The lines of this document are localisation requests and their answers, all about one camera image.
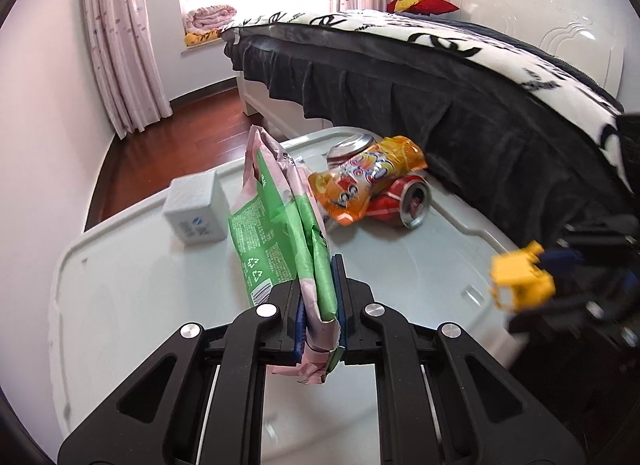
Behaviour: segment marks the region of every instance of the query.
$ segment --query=orange wrapper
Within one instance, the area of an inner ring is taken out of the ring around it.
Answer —
[[[361,220],[372,196],[393,180],[427,163],[420,147],[404,136],[385,138],[342,165],[309,176],[309,185],[327,213],[340,225]]]

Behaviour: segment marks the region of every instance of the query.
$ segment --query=barcode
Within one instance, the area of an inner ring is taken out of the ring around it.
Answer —
[[[254,303],[254,306],[259,306],[263,302],[267,302],[269,294],[271,293],[271,288],[273,288],[271,279],[262,281],[260,285],[254,288],[251,292],[251,301]]]

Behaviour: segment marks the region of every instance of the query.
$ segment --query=wooden floor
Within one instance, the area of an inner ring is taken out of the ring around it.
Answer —
[[[174,109],[173,116],[142,133],[127,135],[99,220],[168,187],[175,177],[241,158],[252,124],[265,125],[260,114],[247,116],[242,112],[234,88]]]

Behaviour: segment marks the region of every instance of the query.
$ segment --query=white plastic table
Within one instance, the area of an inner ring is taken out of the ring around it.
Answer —
[[[334,127],[284,143],[313,170],[335,143],[362,130]],[[216,167],[229,203],[238,159]],[[347,275],[410,322],[459,323],[504,365],[520,344],[488,293],[492,255],[516,247],[484,216],[430,181],[433,202],[413,231],[363,220],[329,233]],[[230,323],[249,303],[230,236],[185,247],[162,216],[166,190],[116,214],[68,247],[52,285],[49,348],[54,404],[68,435],[182,324]],[[279,465],[378,463],[372,366],[338,365],[324,385],[267,377],[262,460]]]

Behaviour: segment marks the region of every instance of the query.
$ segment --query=white box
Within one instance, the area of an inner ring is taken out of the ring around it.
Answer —
[[[172,180],[162,213],[185,245],[228,235],[229,203],[214,170]]]

